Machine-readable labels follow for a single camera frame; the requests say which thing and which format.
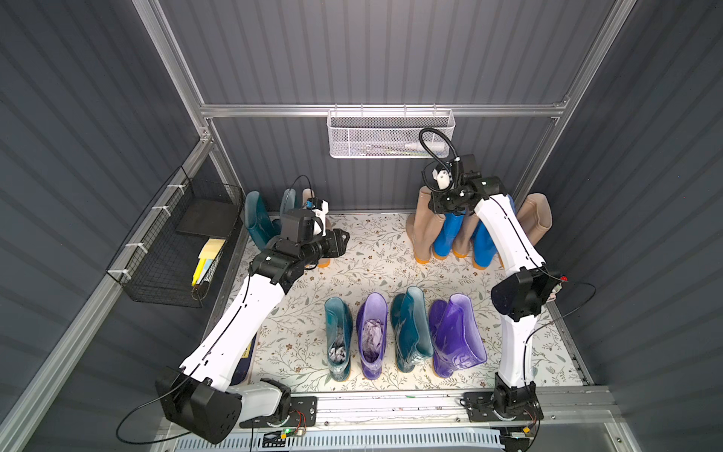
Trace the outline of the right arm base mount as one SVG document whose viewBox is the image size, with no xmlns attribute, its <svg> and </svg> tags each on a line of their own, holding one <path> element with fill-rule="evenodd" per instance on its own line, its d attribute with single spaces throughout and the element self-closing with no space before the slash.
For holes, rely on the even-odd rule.
<svg viewBox="0 0 723 452">
<path fill-rule="evenodd" d="M 530 421 L 536 424 L 544 418 L 536 389 L 534 382 L 509 386 L 495 375 L 493 389 L 465 392 L 459 404 L 470 422 L 488 422 L 496 417 L 501 421 Z"/>
</svg>

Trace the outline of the beige rain boot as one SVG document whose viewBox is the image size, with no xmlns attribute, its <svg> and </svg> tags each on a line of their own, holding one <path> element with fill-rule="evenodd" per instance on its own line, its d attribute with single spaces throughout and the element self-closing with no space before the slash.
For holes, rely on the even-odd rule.
<svg viewBox="0 0 723 452">
<path fill-rule="evenodd" d="M 479 224 L 476 215 L 465 216 L 461 222 L 459 233 L 455 237 L 452 252 L 457 258 L 465 258 L 472 250 L 473 235 Z"/>
<path fill-rule="evenodd" d="M 444 214 L 435 214 L 429 208 L 431 191 L 422 186 L 418 193 L 416 210 L 406 221 L 406 232 L 414 259 L 419 264 L 427 264 L 432 257 L 432 248 L 435 240 L 444 227 Z"/>
<path fill-rule="evenodd" d="M 316 194 L 314 193 L 314 190 L 312 188 L 305 188 L 302 192 L 302 204 L 303 206 L 306 206 L 308 201 L 312 198 L 316 197 Z M 316 224 L 314 226 L 314 234 L 319 235 L 321 233 L 320 227 Z M 329 267 L 329 264 L 331 263 L 331 259 L 329 258 L 323 258 L 320 259 L 317 266 L 320 269 L 325 269 L 326 267 Z"/>
<path fill-rule="evenodd" d="M 547 197 L 542 193 L 529 194 L 517 212 L 517 220 L 530 243 L 536 246 L 553 226 L 553 214 Z"/>
</svg>

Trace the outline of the teal rain boot carried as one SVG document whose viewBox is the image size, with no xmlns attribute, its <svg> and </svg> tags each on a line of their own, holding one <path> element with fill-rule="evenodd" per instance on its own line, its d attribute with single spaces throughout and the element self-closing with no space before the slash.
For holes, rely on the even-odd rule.
<svg viewBox="0 0 723 452">
<path fill-rule="evenodd" d="M 258 250 L 263 250 L 267 243 L 281 232 L 281 221 L 278 218 L 273 220 L 269 216 L 259 191 L 252 191 L 246 197 L 244 224 Z"/>
</svg>

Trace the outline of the teal rain boot back row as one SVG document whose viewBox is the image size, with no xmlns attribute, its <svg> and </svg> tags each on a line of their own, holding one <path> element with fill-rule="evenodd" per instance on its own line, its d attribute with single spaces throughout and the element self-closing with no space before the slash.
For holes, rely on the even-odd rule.
<svg viewBox="0 0 723 452">
<path fill-rule="evenodd" d="M 280 217 L 283 217 L 286 213 L 297 209 L 298 207 L 299 200 L 297 199 L 297 192 L 295 188 L 286 188 L 286 190 L 284 190 L 284 194 L 282 194 Z"/>
</svg>

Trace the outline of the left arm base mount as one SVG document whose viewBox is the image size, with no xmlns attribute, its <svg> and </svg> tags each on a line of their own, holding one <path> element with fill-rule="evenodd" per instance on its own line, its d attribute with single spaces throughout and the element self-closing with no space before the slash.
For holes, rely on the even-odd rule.
<svg viewBox="0 0 723 452">
<path fill-rule="evenodd" d="M 269 416 L 259 416 L 238 424 L 241 429 L 308 428 L 316 424 L 317 397 L 292 395 L 283 399 L 280 407 Z"/>
</svg>

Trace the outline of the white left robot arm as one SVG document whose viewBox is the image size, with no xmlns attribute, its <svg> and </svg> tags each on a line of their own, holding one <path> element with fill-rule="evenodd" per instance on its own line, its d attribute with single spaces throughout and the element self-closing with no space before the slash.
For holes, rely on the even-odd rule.
<svg viewBox="0 0 723 452">
<path fill-rule="evenodd" d="M 165 418 L 211 444 L 256 418 L 284 422 L 291 410 L 287 386 L 271 379 L 236 386 L 233 375 L 262 323 L 307 267 L 344 255 L 348 241 L 342 229 L 307 242 L 272 239 L 254 257 L 238 297 L 199 348 L 157 378 Z"/>
</svg>

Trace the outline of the blue rain boot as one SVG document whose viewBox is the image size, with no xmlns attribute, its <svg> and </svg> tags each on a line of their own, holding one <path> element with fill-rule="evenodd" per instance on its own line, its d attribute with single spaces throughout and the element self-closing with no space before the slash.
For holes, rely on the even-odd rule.
<svg viewBox="0 0 723 452">
<path fill-rule="evenodd" d="M 473 208 L 471 212 L 478 220 L 478 225 L 476 229 L 474 229 L 472 239 L 474 252 L 473 264 L 476 269 L 487 269 L 487 267 L 491 265 L 493 257 L 498 254 L 498 250 L 485 223 L 478 218 L 476 208 Z"/>
<path fill-rule="evenodd" d="M 456 239 L 461 225 L 463 223 L 463 215 L 446 214 L 442 230 L 435 239 L 432 251 L 435 258 L 444 260 L 450 254 L 454 240 Z"/>
</svg>

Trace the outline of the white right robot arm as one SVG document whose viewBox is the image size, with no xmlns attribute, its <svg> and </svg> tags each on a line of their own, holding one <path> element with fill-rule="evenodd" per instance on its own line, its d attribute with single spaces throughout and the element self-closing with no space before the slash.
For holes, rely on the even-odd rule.
<svg viewBox="0 0 723 452">
<path fill-rule="evenodd" d="M 448 171 L 433 176 L 429 207 L 435 214 L 473 213 L 484 224 L 502 259 L 506 278 L 493 286 L 491 300 L 502 318 L 502 360 L 497 372 L 509 389 L 532 386 L 529 343 L 542 306 L 561 282 L 547 269 L 517 219 L 512 202 L 497 177 L 476 173 L 455 182 Z"/>
</svg>

